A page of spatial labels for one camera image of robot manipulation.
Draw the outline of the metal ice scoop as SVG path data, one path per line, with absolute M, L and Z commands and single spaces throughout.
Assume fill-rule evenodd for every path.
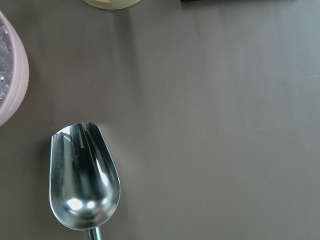
M 96 124 L 76 123 L 52 135 L 49 203 L 63 226 L 101 240 L 100 226 L 112 217 L 120 196 L 119 175 Z

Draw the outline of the black wine glass tray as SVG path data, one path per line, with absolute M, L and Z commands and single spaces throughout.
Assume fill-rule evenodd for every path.
M 275 2 L 279 0 L 180 0 L 181 3 L 204 2 L 204 4 L 229 4 L 229 3 L 251 3 L 251 2 Z

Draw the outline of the wooden glass stand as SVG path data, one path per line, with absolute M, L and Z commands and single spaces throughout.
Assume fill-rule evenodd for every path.
M 88 5 L 103 10 L 120 10 L 131 7 L 141 0 L 83 0 Z

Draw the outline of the pink bowl with ice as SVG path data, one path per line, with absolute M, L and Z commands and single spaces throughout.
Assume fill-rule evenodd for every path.
M 25 97 L 29 84 L 29 62 L 19 35 L 3 13 L 0 14 L 0 25 L 5 27 L 12 52 L 8 90 L 0 105 L 0 124 L 3 125 L 18 110 Z

